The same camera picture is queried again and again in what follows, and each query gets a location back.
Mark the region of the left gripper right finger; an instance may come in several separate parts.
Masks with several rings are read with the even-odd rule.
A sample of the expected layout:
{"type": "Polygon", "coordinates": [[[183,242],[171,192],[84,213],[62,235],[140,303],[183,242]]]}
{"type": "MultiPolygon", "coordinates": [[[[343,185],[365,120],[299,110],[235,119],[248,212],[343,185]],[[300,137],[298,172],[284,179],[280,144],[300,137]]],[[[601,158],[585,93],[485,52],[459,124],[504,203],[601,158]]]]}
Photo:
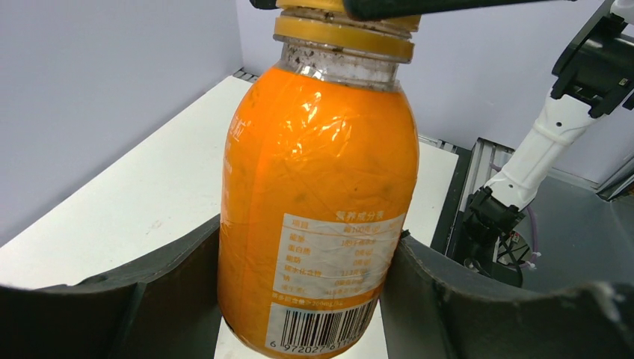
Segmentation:
{"type": "Polygon", "coordinates": [[[633,288],[537,293],[404,237],[380,297],[390,358],[631,358],[633,288]]]}

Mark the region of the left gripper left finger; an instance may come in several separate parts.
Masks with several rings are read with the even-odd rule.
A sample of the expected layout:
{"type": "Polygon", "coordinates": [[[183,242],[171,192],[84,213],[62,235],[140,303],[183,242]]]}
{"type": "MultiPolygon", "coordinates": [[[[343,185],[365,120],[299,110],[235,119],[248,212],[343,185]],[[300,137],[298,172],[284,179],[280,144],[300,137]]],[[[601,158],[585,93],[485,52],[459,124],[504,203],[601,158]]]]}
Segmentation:
{"type": "Polygon", "coordinates": [[[1,287],[3,358],[212,358],[220,219],[76,285],[1,287]]]}

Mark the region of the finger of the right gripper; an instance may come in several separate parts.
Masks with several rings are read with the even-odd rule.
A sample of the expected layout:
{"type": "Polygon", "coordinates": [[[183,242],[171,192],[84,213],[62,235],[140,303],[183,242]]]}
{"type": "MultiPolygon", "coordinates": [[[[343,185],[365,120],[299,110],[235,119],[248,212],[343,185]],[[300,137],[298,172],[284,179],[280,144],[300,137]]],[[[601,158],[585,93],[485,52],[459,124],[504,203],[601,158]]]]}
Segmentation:
{"type": "MultiPolygon", "coordinates": [[[[425,15],[457,10],[486,7],[500,7],[516,4],[531,4],[532,0],[384,0],[384,1],[343,1],[345,13],[324,11],[329,17],[342,17],[353,21],[381,21],[401,16],[425,15]]],[[[258,10],[274,10],[276,1],[251,1],[251,7],[258,10]]]]}

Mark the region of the yellow bottle cap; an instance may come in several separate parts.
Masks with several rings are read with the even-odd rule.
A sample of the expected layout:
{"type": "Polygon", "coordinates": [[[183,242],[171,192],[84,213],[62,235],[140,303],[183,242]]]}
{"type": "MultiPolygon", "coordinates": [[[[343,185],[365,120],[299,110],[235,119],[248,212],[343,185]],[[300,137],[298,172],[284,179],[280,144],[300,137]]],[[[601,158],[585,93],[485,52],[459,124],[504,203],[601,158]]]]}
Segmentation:
{"type": "MultiPolygon", "coordinates": [[[[307,7],[312,9],[326,10],[330,12],[345,13],[343,0],[276,0],[276,6],[286,9],[290,7],[307,7]]],[[[408,31],[417,31],[421,15],[401,16],[384,19],[390,25],[404,27],[408,31]]]]}

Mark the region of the orange juice bottle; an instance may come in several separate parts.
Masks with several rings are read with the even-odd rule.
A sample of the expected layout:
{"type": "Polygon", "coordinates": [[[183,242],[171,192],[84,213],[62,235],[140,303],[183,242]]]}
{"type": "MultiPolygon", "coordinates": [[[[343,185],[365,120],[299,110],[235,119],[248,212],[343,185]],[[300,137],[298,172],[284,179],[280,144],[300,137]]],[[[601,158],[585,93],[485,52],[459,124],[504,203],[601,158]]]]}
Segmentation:
{"type": "Polygon", "coordinates": [[[419,142],[400,20],[276,20],[280,58],[227,133],[218,303],[269,358],[333,358],[366,332],[413,196],[419,142]]]}

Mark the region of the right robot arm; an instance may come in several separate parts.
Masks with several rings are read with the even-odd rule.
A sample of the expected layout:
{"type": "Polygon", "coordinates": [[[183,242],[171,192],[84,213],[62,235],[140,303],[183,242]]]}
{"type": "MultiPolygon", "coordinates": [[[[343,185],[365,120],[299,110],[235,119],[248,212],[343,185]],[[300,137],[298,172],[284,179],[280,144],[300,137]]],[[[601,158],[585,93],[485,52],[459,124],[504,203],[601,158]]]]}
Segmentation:
{"type": "MultiPolygon", "coordinates": [[[[396,72],[413,57],[411,36],[421,16],[489,7],[488,1],[253,1],[280,11],[274,39],[277,66],[311,79],[397,91],[396,72]]],[[[466,199],[458,237],[447,253],[462,266],[493,277],[500,259],[521,274],[532,261],[515,255],[516,226],[556,160],[587,128],[618,106],[633,108],[631,1],[604,1],[553,67],[555,83],[532,128],[511,158],[466,199]]]]}

